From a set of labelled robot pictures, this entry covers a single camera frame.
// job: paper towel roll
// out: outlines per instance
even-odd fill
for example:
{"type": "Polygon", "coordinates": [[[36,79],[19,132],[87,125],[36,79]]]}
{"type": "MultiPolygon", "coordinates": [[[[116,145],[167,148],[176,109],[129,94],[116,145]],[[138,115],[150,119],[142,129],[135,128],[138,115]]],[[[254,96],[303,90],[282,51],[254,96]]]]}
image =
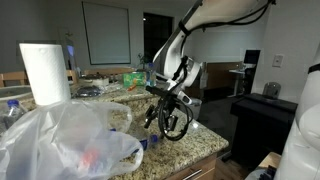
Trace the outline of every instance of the paper towel roll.
{"type": "Polygon", "coordinates": [[[21,43],[20,49],[37,105],[71,99],[60,45],[21,43]]]}

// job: white device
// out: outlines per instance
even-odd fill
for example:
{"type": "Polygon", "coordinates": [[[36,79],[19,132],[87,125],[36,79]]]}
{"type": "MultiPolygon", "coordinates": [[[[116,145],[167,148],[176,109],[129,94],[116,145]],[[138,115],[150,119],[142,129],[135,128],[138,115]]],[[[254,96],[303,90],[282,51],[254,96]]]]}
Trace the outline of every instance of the white device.
{"type": "MultiPolygon", "coordinates": [[[[232,21],[251,12],[258,3],[259,0],[198,0],[181,21],[184,26],[172,34],[154,58],[158,75],[167,78],[171,84],[168,90],[174,87],[183,76],[181,72],[179,78],[171,80],[183,57],[183,47],[179,49],[178,46],[184,43],[188,31],[210,22],[223,24],[223,22],[232,21]]],[[[188,76],[181,83],[181,89],[191,86],[200,70],[199,64],[190,58],[187,65],[188,76]]],[[[302,93],[275,179],[320,180],[320,46],[313,70],[308,76],[302,93]]],[[[175,93],[178,97],[180,96],[180,99],[185,97],[180,90],[175,93]]]]}

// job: black cabinet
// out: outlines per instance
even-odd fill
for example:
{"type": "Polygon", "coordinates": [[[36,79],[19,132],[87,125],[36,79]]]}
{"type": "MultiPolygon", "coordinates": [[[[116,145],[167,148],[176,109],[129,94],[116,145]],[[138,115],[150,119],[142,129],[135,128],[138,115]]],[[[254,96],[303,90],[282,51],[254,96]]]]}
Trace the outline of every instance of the black cabinet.
{"type": "Polygon", "coordinates": [[[238,117],[232,146],[232,159],[256,167],[273,151],[282,154],[297,104],[269,100],[260,94],[245,95],[231,106],[238,117]]]}

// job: kitchen counter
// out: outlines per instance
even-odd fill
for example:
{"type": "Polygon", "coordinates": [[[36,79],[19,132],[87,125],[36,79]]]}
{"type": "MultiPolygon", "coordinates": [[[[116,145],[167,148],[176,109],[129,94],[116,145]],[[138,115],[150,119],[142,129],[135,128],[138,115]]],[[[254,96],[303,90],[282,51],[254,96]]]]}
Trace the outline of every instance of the kitchen counter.
{"type": "MultiPolygon", "coordinates": [[[[80,99],[86,101],[113,101],[127,105],[132,110],[134,120],[132,123],[138,125],[138,127],[143,127],[145,122],[144,113],[151,104],[157,104],[159,97],[145,91],[144,87],[136,87],[132,91],[122,88],[99,97],[80,99]]],[[[36,108],[32,96],[20,99],[20,102],[29,110],[36,108]]],[[[176,127],[176,131],[178,131],[182,129],[181,127],[186,122],[186,115],[180,110],[175,110],[173,115],[179,117],[176,127]]],[[[131,128],[128,133],[132,134],[134,131],[136,129],[131,128]]],[[[147,131],[150,134],[159,135],[158,122],[154,120],[147,131]]],[[[162,139],[154,148],[145,151],[142,164],[136,171],[115,176],[112,179],[164,179],[227,146],[228,141],[193,120],[183,139],[176,142],[162,139]]]]}

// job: sink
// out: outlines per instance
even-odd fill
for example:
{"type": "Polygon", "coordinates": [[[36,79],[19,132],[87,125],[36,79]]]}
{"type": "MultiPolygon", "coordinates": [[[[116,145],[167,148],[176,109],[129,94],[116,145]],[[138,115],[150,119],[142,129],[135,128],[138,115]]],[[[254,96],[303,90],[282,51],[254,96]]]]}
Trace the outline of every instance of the sink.
{"type": "Polygon", "coordinates": [[[30,86],[11,86],[0,88],[0,101],[17,99],[32,94],[30,86]]]}

